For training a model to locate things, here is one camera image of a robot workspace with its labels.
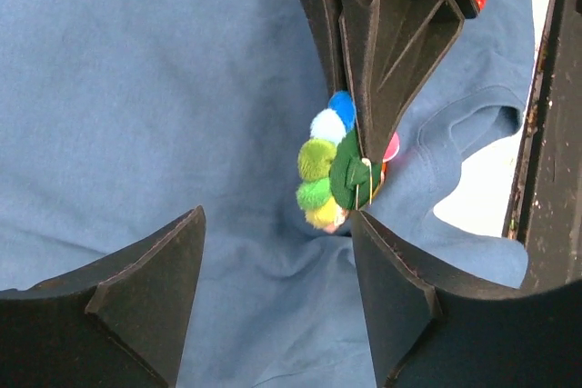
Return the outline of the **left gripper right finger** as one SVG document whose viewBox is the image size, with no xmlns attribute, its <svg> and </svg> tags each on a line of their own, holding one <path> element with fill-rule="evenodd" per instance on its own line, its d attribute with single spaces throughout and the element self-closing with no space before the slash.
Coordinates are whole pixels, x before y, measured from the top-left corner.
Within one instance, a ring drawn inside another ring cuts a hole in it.
<svg viewBox="0 0 582 388">
<path fill-rule="evenodd" d="M 352 218 L 379 387 L 578 387 L 581 284 L 524 293 Z"/>
</svg>

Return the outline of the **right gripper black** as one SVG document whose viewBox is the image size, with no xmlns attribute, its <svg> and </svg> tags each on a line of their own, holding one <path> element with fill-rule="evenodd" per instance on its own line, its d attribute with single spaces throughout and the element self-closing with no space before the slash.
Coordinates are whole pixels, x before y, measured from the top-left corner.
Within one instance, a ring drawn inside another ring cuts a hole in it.
<svg viewBox="0 0 582 388">
<path fill-rule="evenodd" d="M 477 17 L 487 0 L 341 1 L 341 42 L 360 149 L 378 163 L 403 113 L 457 39 L 464 17 Z"/>
</svg>

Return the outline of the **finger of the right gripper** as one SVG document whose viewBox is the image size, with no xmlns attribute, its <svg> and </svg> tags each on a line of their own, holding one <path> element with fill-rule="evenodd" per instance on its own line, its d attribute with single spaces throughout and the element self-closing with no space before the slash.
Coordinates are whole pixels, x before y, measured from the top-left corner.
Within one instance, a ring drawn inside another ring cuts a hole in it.
<svg viewBox="0 0 582 388">
<path fill-rule="evenodd" d="M 300 0 L 316 44 L 330 94 L 346 89 L 339 18 L 341 0 Z"/>
</svg>

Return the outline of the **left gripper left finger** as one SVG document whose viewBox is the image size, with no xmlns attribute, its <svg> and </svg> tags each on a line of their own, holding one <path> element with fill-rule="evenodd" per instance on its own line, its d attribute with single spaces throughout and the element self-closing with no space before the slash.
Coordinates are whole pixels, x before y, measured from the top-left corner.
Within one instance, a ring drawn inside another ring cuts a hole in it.
<svg viewBox="0 0 582 388">
<path fill-rule="evenodd" d="M 205 233 L 197 207 L 93 263 L 3 290 L 2 386 L 176 386 Z"/>
</svg>

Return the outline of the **rainbow flower plush brooch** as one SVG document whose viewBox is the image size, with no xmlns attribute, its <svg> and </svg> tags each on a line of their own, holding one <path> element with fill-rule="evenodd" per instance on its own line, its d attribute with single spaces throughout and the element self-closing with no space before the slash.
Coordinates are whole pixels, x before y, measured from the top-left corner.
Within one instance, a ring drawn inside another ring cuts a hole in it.
<svg viewBox="0 0 582 388">
<path fill-rule="evenodd" d="M 399 149 L 394 134 L 380 164 L 360 154 L 354 100 L 347 91 L 334 93 L 312 120 L 310 137 L 297 157 L 301 184 L 296 201 L 306 221 L 334 233 L 352 212 L 373 202 Z"/>
</svg>

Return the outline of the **blue t-shirt garment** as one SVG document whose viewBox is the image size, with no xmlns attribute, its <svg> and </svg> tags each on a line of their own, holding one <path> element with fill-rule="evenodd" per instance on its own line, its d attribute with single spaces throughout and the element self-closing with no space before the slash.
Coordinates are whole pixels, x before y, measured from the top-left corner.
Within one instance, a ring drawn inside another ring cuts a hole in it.
<svg viewBox="0 0 582 388">
<path fill-rule="evenodd" d="M 328 93 L 298 0 L 1 0 L 1 285 L 202 205 L 182 387 L 371 387 L 346 228 L 296 206 Z"/>
</svg>

